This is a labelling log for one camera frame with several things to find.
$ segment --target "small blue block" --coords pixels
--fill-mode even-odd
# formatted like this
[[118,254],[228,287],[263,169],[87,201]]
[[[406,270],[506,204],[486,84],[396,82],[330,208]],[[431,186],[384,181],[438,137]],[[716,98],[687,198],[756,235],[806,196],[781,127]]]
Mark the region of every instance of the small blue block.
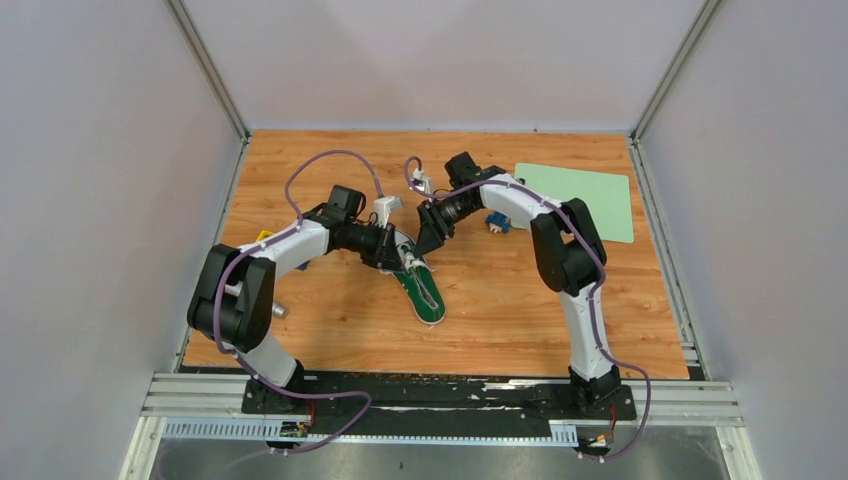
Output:
[[507,233],[509,232],[509,229],[512,228],[512,225],[509,223],[509,218],[500,212],[490,213],[486,217],[486,225],[488,225],[489,229],[494,233]]

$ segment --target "light green cutting board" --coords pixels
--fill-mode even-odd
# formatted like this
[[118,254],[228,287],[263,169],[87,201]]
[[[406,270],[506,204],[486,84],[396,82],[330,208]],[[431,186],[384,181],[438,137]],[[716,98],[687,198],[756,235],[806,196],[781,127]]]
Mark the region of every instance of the light green cutting board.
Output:
[[630,179],[626,175],[517,163],[514,177],[523,178],[528,187],[563,202],[575,197],[583,200],[602,240],[633,243]]

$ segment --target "gray wall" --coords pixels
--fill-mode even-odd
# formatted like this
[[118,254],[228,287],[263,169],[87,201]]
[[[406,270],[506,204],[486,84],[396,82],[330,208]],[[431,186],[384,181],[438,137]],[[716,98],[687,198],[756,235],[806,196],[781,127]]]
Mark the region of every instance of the gray wall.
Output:
[[765,478],[845,478],[848,3],[725,3],[647,162]]
[[702,0],[187,0],[253,128],[634,127]]
[[0,477],[115,478],[238,143],[161,1],[0,6]]

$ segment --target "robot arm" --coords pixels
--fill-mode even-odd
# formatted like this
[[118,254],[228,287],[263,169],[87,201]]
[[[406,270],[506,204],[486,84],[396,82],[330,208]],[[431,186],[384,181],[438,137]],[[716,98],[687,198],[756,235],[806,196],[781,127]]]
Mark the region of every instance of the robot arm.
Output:
[[[602,353],[609,349],[601,311],[600,288],[592,300],[589,292],[599,280],[599,272],[591,257],[576,240],[564,243],[562,233],[572,233],[561,218],[549,207],[530,196],[511,188],[521,185],[503,169],[491,166],[478,167],[465,152],[452,158],[445,169],[453,191],[466,190],[455,196],[435,201],[425,201],[418,207],[421,230],[417,255],[429,253],[454,234],[454,225],[482,208],[501,212],[522,225],[529,225],[536,253],[536,268],[542,280],[556,292],[562,304],[571,340],[572,383],[577,384],[588,404],[599,403],[613,394],[621,385],[618,368]],[[467,189],[482,180],[496,180],[498,184],[483,184]],[[574,228],[594,249],[602,263],[606,252],[595,229],[586,204],[579,199],[568,202],[547,199],[560,205]],[[595,320],[601,345],[594,338],[589,303],[594,303]]]
[[254,371],[275,385],[288,385],[303,367],[271,333],[276,281],[299,265],[340,248],[359,253],[363,263],[383,271],[404,268],[395,244],[395,227],[388,223],[388,213],[396,205],[387,208],[379,223],[371,224],[356,220],[364,202],[362,193],[336,185],[326,203],[307,212],[299,227],[290,227],[294,232],[286,229],[239,248],[212,247],[188,310],[189,326],[213,338],[218,283],[240,253],[251,251],[227,280],[220,310],[221,339]]

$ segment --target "wooden floor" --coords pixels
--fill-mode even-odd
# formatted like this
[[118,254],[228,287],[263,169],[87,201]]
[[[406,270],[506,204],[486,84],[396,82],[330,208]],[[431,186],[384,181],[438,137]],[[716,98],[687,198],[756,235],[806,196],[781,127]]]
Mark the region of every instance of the wooden floor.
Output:
[[[277,231],[294,219],[283,185],[304,160],[324,150],[363,154],[387,195],[406,207],[392,222],[413,238],[422,198],[406,188],[401,168],[419,155],[435,181],[447,187],[444,163],[467,150],[482,166],[512,172],[530,162],[630,177],[635,242],[606,242],[608,281],[603,309],[610,347],[619,359],[656,378],[688,378],[641,198],[623,136],[446,132],[262,131],[253,136],[222,242],[253,242],[260,230]],[[333,184],[368,195],[374,186],[354,158],[336,155],[314,163],[295,181],[292,196],[303,210],[322,201]],[[447,304],[445,320],[420,323],[400,284],[335,251],[277,283],[275,298],[291,310],[272,323],[282,345],[310,369],[403,372],[567,375],[569,341],[562,309],[536,272],[530,234],[490,234],[478,212],[427,259]],[[234,365],[193,332],[185,365]],[[635,372],[623,372],[634,375]]]

